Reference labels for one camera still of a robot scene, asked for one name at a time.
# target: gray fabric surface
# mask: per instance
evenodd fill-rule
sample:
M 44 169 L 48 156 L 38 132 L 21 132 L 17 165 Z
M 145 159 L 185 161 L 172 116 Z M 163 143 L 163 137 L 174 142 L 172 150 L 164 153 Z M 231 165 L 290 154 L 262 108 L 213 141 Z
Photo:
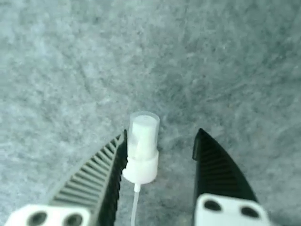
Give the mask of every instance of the gray fabric surface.
M 0 224 L 128 127 L 161 118 L 137 225 L 187 226 L 206 129 L 272 218 L 301 225 L 300 0 L 0 0 Z M 116 225 L 128 225 L 123 181 Z

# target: white plastic tube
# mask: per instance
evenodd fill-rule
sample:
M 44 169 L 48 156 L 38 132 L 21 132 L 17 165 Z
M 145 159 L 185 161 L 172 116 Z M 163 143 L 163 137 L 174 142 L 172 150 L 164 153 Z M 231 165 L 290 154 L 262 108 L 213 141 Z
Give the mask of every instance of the white plastic tube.
M 139 192 L 134 192 L 134 202 L 133 202 L 133 209 L 132 209 L 132 216 L 131 216 L 131 226 L 135 226 L 138 200 L 139 200 Z

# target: white plastic cap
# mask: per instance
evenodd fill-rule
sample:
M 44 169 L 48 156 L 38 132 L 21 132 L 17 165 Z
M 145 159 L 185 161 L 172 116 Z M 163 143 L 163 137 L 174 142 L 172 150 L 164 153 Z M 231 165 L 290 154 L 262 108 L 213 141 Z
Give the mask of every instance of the white plastic cap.
M 142 185 L 156 178 L 159 124 L 159 117 L 150 112 L 136 112 L 131 115 L 127 138 L 127 166 L 123 170 L 126 180 Z

